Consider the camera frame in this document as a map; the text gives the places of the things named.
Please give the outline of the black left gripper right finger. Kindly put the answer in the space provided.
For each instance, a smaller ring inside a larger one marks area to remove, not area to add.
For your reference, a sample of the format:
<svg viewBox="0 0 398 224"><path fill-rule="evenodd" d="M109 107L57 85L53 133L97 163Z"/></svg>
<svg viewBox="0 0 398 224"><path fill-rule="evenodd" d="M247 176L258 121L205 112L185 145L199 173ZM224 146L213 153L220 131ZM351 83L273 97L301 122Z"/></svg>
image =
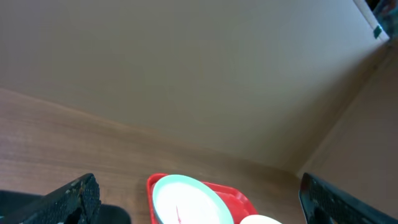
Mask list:
<svg viewBox="0 0 398 224"><path fill-rule="evenodd" d="M313 174L303 174L299 199L308 224L397 224L395 218Z"/></svg>

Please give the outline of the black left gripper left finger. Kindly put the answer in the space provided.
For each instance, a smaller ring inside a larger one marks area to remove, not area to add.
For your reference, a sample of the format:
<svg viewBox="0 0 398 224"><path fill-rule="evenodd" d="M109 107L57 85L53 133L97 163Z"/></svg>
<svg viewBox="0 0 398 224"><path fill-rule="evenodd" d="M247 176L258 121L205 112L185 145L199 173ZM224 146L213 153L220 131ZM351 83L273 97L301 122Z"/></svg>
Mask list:
<svg viewBox="0 0 398 224"><path fill-rule="evenodd" d="M101 206L100 187L92 173L4 215L1 223L95 223Z"/></svg>

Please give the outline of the white plate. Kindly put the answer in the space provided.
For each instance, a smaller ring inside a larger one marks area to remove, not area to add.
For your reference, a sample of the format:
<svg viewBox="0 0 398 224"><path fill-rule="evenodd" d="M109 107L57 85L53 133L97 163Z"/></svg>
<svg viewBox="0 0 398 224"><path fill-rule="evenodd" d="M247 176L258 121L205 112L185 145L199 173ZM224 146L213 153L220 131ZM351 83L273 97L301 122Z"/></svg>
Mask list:
<svg viewBox="0 0 398 224"><path fill-rule="evenodd" d="M281 222L264 215L249 215L243 218L239 224L281 224Z"/></svg>

